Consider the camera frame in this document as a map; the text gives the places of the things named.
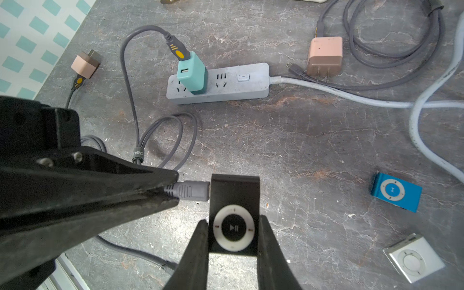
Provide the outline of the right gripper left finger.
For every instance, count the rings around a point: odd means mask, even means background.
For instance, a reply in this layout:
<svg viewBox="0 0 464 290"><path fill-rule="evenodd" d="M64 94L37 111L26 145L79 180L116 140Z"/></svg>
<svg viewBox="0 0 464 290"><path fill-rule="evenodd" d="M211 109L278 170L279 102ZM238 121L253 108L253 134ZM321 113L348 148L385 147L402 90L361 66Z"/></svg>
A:
<svg viewBox="0 0 464 290"><path fill-rule="evenodd" d="M199 221L180 263L164 290L206 290L209 271L209 225Z"/></svg>

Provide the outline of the black mp3 player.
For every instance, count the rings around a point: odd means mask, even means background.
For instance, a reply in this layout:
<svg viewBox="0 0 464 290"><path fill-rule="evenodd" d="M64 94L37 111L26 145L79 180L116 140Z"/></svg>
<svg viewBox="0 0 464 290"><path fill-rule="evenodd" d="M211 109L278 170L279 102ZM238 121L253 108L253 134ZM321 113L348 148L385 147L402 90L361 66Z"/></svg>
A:
<svg viewBox="0 0 464 290"><path fill-rule="evenodd" d="M209 252L257 256L258 176L213 174L210 184Z"/></svg>

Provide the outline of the teal usb charger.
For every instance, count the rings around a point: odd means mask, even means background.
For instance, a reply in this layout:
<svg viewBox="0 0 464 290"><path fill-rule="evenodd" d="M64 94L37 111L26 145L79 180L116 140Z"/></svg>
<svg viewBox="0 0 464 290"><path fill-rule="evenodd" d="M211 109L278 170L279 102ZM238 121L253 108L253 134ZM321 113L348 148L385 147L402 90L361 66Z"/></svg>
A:
<svg viewBox="0 0 464 290"><path fill-rule="evenodd" d="M204 94L207 90L208 70L194 51L190 59L178 63L177 78L192 94Z"/></svg>

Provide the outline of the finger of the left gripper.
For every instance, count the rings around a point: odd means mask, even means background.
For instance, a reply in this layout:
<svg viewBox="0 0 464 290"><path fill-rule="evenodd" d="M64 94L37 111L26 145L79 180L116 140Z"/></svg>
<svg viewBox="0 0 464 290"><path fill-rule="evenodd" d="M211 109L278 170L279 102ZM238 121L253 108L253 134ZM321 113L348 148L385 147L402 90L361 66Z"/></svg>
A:
<svg viewBox="0 0 464 290"><path fill-rule="evenodd" d="M179 204L177 198L149 191L83 205L1 219L1 285L37 282L51 262L94 236Z"/></svg>

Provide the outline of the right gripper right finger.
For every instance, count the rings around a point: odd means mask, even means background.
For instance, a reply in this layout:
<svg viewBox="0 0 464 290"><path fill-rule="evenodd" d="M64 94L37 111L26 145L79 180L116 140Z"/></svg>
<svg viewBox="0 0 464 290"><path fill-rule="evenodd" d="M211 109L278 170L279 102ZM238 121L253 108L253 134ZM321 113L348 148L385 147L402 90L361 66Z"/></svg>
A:
<svg viewBox="0 0 464 290"><path fill-rule="evenodd" d="M257 248L257 281L260 290L301 290L266 216L260 215Z"/></svg>

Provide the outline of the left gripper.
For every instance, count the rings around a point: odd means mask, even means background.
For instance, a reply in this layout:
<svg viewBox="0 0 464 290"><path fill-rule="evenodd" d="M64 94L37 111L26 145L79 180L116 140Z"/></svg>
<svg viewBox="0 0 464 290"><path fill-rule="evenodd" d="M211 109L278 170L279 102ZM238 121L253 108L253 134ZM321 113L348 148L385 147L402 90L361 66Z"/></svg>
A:
<svg viewBox="0 0 464 290"><path fill-rule="evenodd" d="M1 289L34 290L56 270L58 254L17 238L49 221L58 198L139 195L178 181L174 170L136 165L77 146L79 118L67 109L1 97Z"/></svg>

